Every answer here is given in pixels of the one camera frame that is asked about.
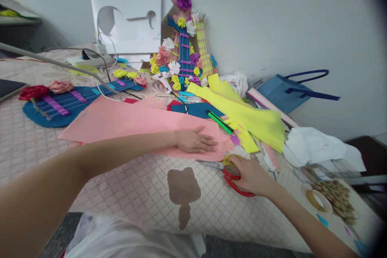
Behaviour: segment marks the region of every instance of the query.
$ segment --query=quilted bedspread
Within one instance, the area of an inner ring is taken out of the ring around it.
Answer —
[[[94,49],[94,45],[83,47]],[[79,51],[54,50],[45,56],[66,61]],[[95,86],[89,76],[75,76],[67,69],[34,61],[0,61],[2,79],[26,82],[30,85],[50,85],[53,80],[71,81],[74,85]],[[158,83],[147,76],[148,87],[135,94],[144,98],[164,94]],[[170,103],[173,98],[161,98]],[[60,140],[57,136],[63,128],[43,128],[22,112],[24,103],[17,96],[0,104],[0,184],[23,174],[35,165],[45,162],[73,146],[75,142]],[[242,147],[236,146],[229,153],[250,158]],[[263,153],[257,154],[261,164]],[[293,174],[293,169],[282,155],[277,154],[281,164],[277,182],[287,188],[293,197],[317,218],[319,213],[329,222],[329,229],[352,249],[352,238],[345,232],[342,220],[333,214],[318,212],[307,200],[305,191],[311,189]],[[189,203],[190,218],[181,230],[179,209],[181,205],[170,200],[168,172],[191,168],[200,188],[200,197]],[[366,245],[371,245],[380,218],[353,190],[350,202],[358,219],[351,228]],[[128,163],[90,180],[71,207],[74,212],[114,215],[135,221],[144,228],[175,233],[206,233],[234,241],[254,241],[271,246],[310,252],[305,241],[285,216],[266,198],[246,198],[237,194],[223,179],[221,171],[199,164],[191,159],[179,159],[145,154]]]

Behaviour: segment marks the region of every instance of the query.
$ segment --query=blue paper bag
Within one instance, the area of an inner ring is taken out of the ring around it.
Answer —
[[[324,74],[310,79],[298,81],[298,82],[295,82],[289,79],[290,77],[306,75],[311,73],[324,73]],[[288,75],[287,77],[276,75],[275,77],[271,78],[266,83],[264,83],[261,87],[259,87],[258,92],[260,92],[263,96],[265,96],[266,99],[272,102],[282,112],[284,112],[285,114],[289,114],[291,111],[296,109],[305,101],[309,100],[310,97],[334,100],[334,101],[337,101],[340,99],[340,97],[314,92],[308,87],[301,84],[306,81],[311,81],[314,79],[325,77],[327,74],[329,74],[328,70],[316,70],[316,71],[308,71],[304,73],[297,73],[294,75]]]

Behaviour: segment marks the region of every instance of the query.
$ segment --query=blue paper flower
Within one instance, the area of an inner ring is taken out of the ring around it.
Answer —
[[[160,72],[163,72],[163,71],[169,72],[169,68],[167,66],[165,66],[165,65],[160,67]]]

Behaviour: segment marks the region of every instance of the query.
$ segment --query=hand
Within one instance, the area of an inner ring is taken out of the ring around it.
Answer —
[[[215,151],[214,145],[218,144],[212,141],[212,136],[200,134],[204,126],[200,126],[194,130],[176,131],[176,146],[185,152],[201,152]]]
[[[281,186],[260,165],[258,160],[247,160],[232,155],[229,161],[235,164],[241,173],[240,180],[232,180],[239,188],[257,196],[271,199]]]

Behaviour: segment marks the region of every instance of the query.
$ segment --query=scissors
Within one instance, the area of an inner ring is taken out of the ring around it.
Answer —
[[[247,191],[242,191],[237,186],[231,181],[231,179],[235,180],[240,180],[241,179],[241,173],[239,172],[238,168],[233,164],[231,161],[228,161],[230,155],[227,155],[222,162],[211,162],[211,161],[204,161],[200,159],[196,159],[196,161],[215,167],[217,169],[222,170],[222,172],[225,174],[223,177],[227,181],[227,183],[240,195],[246,196],[246,197],[254,197],[255,194],[247,192]]]

